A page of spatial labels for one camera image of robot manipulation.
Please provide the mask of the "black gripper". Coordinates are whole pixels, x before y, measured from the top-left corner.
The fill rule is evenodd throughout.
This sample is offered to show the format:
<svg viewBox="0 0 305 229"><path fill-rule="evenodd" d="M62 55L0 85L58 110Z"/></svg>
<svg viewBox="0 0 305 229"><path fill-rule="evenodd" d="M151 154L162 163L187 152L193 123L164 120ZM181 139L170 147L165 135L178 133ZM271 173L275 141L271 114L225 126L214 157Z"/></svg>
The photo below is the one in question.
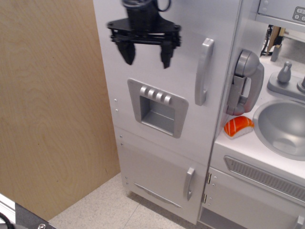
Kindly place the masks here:
<svg viewBox="0 0 305 229"><path fill-rule="evenodd" d="M124 4L127 18L110 21L111 40L128 65L135 58L134 44L160 45L164 69L170 66L173 47L181 46L181 26L164 19L157 4Z"/></svg>

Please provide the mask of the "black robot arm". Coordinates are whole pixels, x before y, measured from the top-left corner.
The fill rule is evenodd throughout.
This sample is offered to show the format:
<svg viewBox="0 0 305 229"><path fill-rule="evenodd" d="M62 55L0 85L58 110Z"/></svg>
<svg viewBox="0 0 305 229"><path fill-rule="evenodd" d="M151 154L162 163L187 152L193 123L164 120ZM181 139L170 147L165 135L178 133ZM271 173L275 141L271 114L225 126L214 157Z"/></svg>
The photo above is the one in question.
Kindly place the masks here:
<svg viewBox="0 0 305 229"><path fill-rule="evenodd" d="M181 26L164 19L156 0L123 0L128 17L107 23L111 30L111 40L114 42L125 62L131 65L135 58L135 44L159 45L161 47L161 61L166 69L176 47L181 46L179 35Z"/></svg>

